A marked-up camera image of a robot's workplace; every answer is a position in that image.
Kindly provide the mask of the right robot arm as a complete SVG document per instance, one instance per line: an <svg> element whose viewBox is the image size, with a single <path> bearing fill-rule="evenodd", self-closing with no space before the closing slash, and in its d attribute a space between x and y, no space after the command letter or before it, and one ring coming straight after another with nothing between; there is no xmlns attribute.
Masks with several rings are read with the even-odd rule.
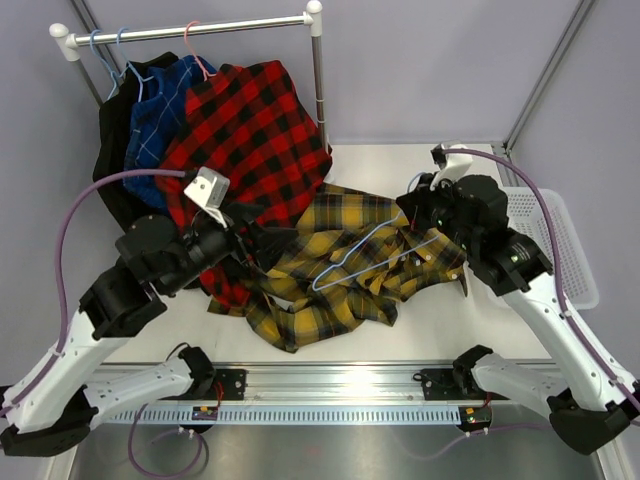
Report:
<svg viewBox="0 0 640 480"><path fill-rule="evenodd" d="M589 455L639 416L639 382L585 327L557 293L553 267L530 237L510 228L508 197L485 175L431 185L424 174L396 203L413 226L434 228L461 247L470 270L529 326L561 377L521 367L477 345L453 363L462 396L497 394L546 418L560 439Z"/></svg>

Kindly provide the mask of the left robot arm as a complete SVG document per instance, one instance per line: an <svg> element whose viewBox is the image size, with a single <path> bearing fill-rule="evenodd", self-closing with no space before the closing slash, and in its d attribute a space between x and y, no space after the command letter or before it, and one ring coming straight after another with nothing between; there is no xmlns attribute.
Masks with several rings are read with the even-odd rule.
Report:
<svg viewBox="0 0 640 480"><path fill-rule="evenodd" d="M202 399L216 370L199 347L187 347L157 366L105 382L94 371L166 312L173 297L227 257L272 268L298 233L244 218L238 231L213 219L185 234L159 215L136 221L116 242L119 258L81 297L52 368L27 394L1 391L9 425L1 447L10 457L54 457L81 443L112 417L162 399Z"/></svg>

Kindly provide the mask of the yellow plaid shirt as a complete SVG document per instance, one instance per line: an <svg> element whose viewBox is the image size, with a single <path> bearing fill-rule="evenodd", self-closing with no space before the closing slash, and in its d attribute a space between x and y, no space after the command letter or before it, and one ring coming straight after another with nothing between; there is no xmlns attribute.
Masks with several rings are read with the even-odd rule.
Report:
<svg viewBox="0 0 640 480"><path fill-rule="evenodd" d="M279 262L249 283L243 313L282 351L366 321L392 326L399 304L428 287L467 287L463 251L434 229L413 229L390 198L325 184L296 228Z"/></svg>

